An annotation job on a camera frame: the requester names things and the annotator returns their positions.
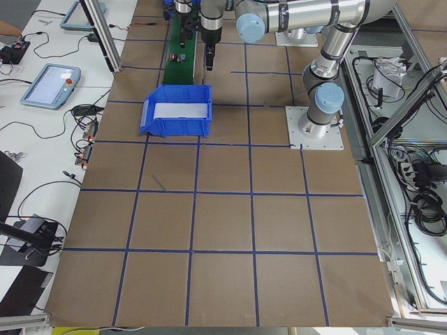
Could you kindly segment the person forearm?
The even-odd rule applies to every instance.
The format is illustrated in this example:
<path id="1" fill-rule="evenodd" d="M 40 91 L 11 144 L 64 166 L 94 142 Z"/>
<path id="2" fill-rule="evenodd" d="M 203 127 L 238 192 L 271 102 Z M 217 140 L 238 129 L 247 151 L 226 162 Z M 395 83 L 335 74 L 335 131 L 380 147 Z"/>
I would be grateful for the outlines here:
<path id="1" fill-rule="evenodd" d="M 2 36 L 18 37 L 22 34 L 22 30 L 10 23 L 0 20 L 0 34 Z"/>

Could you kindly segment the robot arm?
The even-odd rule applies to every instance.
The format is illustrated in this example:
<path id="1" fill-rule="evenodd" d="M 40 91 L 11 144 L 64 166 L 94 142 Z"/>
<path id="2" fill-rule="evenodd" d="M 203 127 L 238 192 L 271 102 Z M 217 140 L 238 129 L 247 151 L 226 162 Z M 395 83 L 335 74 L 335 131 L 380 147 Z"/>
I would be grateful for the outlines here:
<path id="1" fill-rule="evenodd" d="M 199 27 L 207 46 L 207 69 L 213 67 L 226 10 L 234 11 L 238 35 L 248 44 L 268 33 L 292 36 L 304 31 L 314 35 L 328 27 L 318 58 L 302 74 L 310 106 L 298 122 L 303 135 L 320 139 L 342 108 L 344 92 L 334 81 L 360 26 L 381 19 L 394 5 L 394 1 L 384 0 L 201 1 Z"/>
<path id="2" fill-rule="evenodd" d="M 163 17 L 165 20 L 176 17 L 178 34 L 175 40 L 181 49 L 185 49 L 189 40 L 194 40 L 196 33 L 202 28 L 200 3 L 201 1 L 164 1 Z M 323 26 L 315 26 L 276 31 L 276 44 L 316 47 L 316 34 L 322 30 Z"/>

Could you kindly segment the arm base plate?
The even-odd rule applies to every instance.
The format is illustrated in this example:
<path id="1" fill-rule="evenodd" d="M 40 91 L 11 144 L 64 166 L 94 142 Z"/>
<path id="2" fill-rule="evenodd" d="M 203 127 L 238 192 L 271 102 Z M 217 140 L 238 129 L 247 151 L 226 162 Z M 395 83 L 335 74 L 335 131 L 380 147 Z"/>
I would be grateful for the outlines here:
<path id="1" fill-rule="evenodd" d="M 317 47 L 316 34 L 307 33 L 304 29 L 276 32 L 276 45 L 289 47 Z"/>
<path id="2" fill-rule="evenodd" d="M 313 124 L 307 115 L 308 107 L 286 106 L 289 147 L 313 151 L 341 151 L 344 149 L 341 129 L 333 116 L 329 124 Z"/>

